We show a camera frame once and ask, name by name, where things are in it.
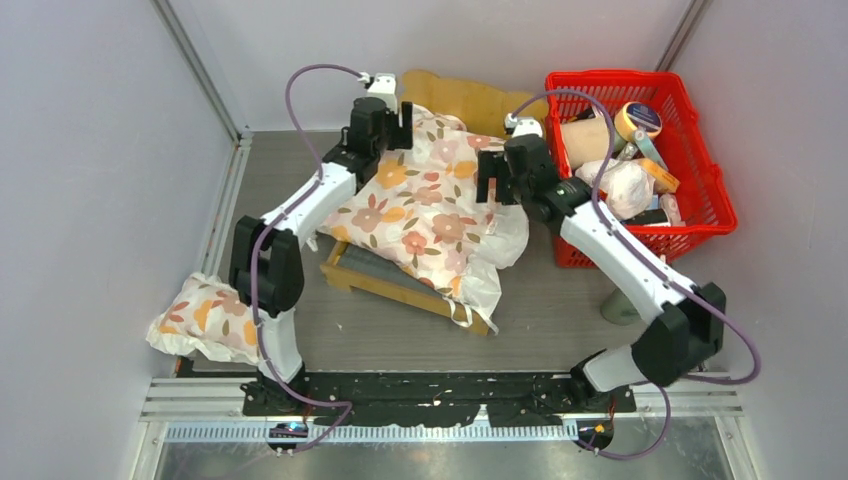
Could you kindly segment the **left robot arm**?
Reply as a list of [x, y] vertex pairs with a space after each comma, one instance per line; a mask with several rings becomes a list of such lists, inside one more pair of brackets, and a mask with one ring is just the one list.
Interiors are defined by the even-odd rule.
[[305, 287], [301, 253], [317, 228], [377, 173], [381, 156], [413, 146], [413, 105], [376, 97], [354, 100], [339, 141], [319, 156], [316, 172], [261, 218], [242, 217], [233, 234], [229, 283], [251, 309], [257, 332], [260, 385], [280, 412], [298, 412], [307, 399], [295, 380], [304, 367], [294, 314]]

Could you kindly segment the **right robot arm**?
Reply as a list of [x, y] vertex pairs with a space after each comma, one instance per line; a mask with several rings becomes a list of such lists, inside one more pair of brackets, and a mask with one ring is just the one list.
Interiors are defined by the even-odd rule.
[[588, 257], [646, 324], [632, 344], [602, 350], [571, 369], [577, 406], [596, 410], [612, 390], [631, 384], [667, 387], [721, 350], [724, 292], [713, 283], [698, 286], [673, 270], [604, 203], [594, 201], [586, 182], [561, 178], [542, 137], [513, 137], [503, 149], [481, 150], [477, 158], [478, 202], [521, 206]]

